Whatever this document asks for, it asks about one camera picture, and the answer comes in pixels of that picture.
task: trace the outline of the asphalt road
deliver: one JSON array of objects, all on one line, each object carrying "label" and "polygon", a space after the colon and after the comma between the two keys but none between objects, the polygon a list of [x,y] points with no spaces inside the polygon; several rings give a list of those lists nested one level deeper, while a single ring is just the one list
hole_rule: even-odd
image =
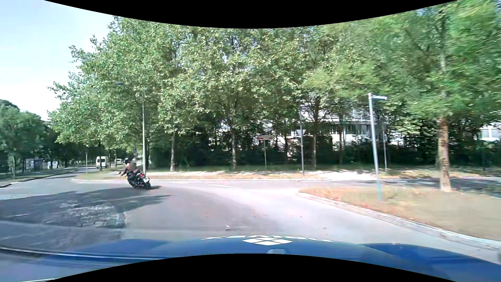
[{"label": "asphalt road", "polygon": [[0,245],[64,250],[119,238],[285,235],[417,244],[499,262],[495,251],[450,242],[295,195],[303,187],[341,182],[152,181],[156,189],[134,190],[125,178],[75,181],[74,176],[54,176],[0,189]]}]

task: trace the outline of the road sign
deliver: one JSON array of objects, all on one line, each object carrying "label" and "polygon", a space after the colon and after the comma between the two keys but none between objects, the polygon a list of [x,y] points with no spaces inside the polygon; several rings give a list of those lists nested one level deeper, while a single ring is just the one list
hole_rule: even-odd
[{"label": "road sign", "polygon": [[372,99],[374,99],[374,100],[388,100],[388,96],[373,95]]},{"label": "road sign", "polygon": [[261,135],[258,136],[258,140],[273,140],[275,136],[273,135]]}]

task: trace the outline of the sky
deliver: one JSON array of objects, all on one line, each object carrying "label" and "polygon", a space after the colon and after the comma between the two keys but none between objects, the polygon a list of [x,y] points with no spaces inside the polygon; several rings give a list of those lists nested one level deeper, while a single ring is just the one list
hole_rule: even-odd
[{"label": "sky", "polygon": [[59,107],[47,87],[77,71],[68,47],[92,51],[90,38],[102,40],[112,20],[43,0],[0,0],[0,99],[47,120]]}]

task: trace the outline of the dry grass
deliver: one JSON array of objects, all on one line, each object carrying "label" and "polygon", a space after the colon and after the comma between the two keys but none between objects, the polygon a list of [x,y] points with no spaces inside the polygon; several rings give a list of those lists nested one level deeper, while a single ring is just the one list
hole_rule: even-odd
[{"label": "dry grass", "polygon": [[501,200],[488,195],[385,186],[383,201],[379,202],[375,188],[307,188],[301,192],[392,214],[444,230],[501,240]]}]

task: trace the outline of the road marking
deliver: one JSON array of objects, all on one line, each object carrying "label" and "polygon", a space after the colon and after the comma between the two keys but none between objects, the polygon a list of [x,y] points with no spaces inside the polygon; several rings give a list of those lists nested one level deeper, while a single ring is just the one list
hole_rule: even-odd
[{"label": "road marking", "polygon": [[231,187],[231,186],[228,186],[228,185],[219,185],[219,184],[209,184],[209,186]]}]

